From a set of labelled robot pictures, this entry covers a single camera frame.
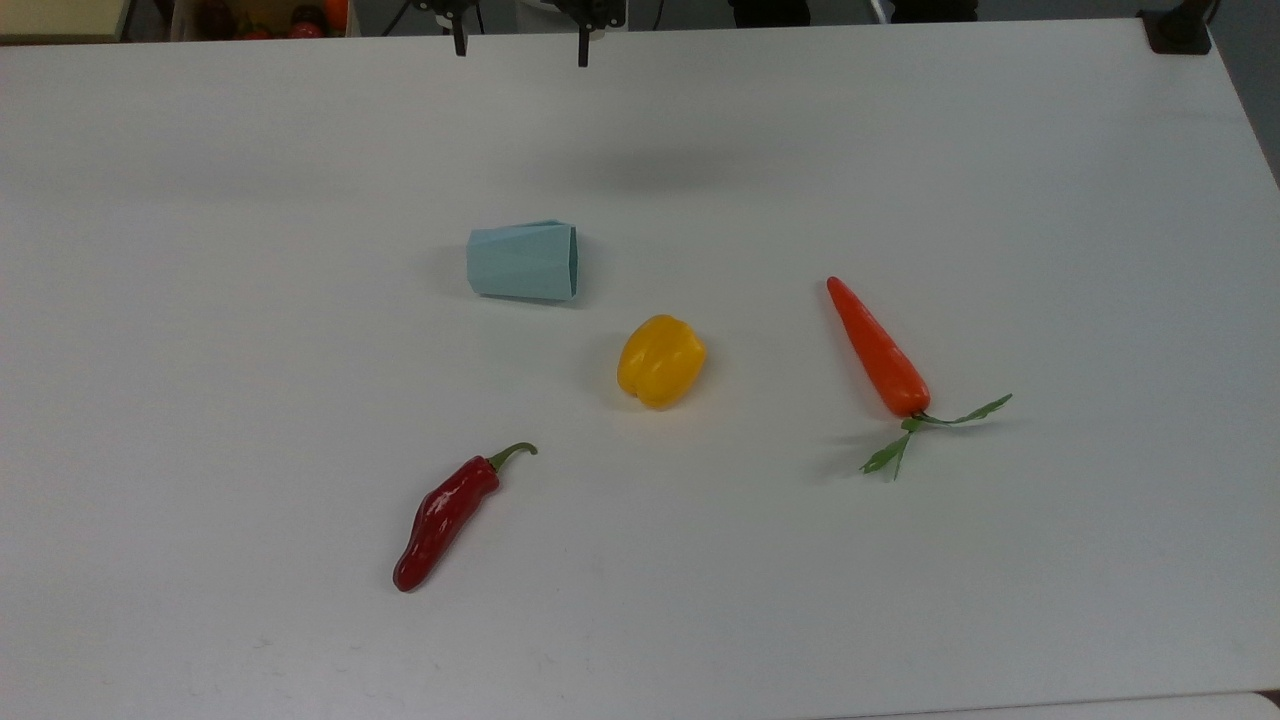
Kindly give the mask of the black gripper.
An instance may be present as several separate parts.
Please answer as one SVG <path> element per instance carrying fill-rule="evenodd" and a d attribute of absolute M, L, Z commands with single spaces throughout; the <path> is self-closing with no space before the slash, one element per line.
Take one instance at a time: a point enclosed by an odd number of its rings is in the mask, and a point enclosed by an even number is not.
<path fill-rule="evenodd" d="M 472 9 L 479 13 L 481 1 L 411 1 L 417 12 L 435 14 L 445 27 L 453 22 L 453 45 L 457 56 L 467 56 L 467 31 L 463 19 Z M 627 1 L 515 1 L 517 6 L 563 15 L 579 26 L 577 67 L 589 65 L 591 31 L 621 28 L 627 22 Z"/>

